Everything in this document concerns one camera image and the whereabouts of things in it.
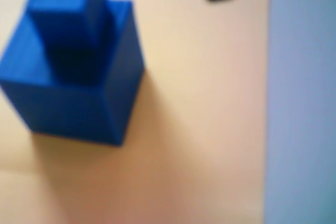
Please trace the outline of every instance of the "blue cube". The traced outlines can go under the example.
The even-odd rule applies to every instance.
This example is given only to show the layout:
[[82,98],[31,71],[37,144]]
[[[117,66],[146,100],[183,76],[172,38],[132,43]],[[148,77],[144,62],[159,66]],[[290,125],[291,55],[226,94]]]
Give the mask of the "blue cube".
[[48,50],[95,50],[110,17],[106,0],[28,0],[28,14]]
[[33,132],[122,144],[144,62],[132,2],[105,2],[113,22],[95,51],[77,53],[49,51],[28,5],[0,62],[0,85]]

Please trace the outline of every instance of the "small blue cube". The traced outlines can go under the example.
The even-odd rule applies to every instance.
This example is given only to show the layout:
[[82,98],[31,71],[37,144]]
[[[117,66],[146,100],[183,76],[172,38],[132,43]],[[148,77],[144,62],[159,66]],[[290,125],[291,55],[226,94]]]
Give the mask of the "small blue cube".
[[[0,61],[0,85],[33,132],[122,144],[144,62],[132,2],[104,1],[108,18],[94,51],[83,50],[85,45],[78,51],[49,50],[41,34],[46,27],[36,25],[28,3]],[[53,12],[58,4],[43,3],[46,21],[49,9]],[[67,0],[64,6],[71,9],[76,4]],[[67,28],[69,37],[77,35],[73,27]],[[69,42],[63,39],[57,43]]]
[[27,11],[48,50],[95,50],[109,18],[106,0],[28,0]]

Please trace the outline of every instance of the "blue panel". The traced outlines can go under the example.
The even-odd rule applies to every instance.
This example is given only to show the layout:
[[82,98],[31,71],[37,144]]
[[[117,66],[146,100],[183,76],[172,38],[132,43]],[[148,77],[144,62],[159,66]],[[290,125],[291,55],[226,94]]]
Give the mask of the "blue panel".
[[131,6],[110,1],[115,23],[99,50],[77,56],[50,55],[24,15],[0,62],[0,85],[32,131],[122,143],[143,72]]
[[48,50],[95,50],[108,18],[106,0],[29,0],[27,10]]
[[124,9],[123,17],[126,18],[125,23],[123,22],[125,28],[116,48],[116,57],[108,72],[105,86],[108,108],[118,118],[116,125],[120,139],[127,129],[133,101],[144,70],[132,3],[128,2],[119,7],[119,9],[122,8]]
[[336,0],[271,0],[266,224],[336,223]]

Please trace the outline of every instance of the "table surface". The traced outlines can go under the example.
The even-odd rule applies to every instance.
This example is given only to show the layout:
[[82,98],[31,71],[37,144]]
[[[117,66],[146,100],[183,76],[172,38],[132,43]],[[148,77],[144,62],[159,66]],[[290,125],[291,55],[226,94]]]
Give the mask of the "table surface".
[[[5,48],[25,0],[0,0]],[[125,144],[31,134],[0,93],[0,223],[262,223],[268,0],[135,0]]]

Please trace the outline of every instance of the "toy block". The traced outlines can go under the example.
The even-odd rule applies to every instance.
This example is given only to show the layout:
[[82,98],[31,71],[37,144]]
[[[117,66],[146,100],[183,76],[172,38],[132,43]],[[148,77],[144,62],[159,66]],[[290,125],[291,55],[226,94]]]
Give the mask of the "toy block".
[[48,50],[95,50],[107,21],[106,0],[29,0],[29,15]]
[[[77,53],[46,49],[28,3],[0,61],[0,86],[32,132],[122,144],[144,62],[132,2],[105,2],[113,22],[95,51]],[[45,5],[46,17],[56,4]]]

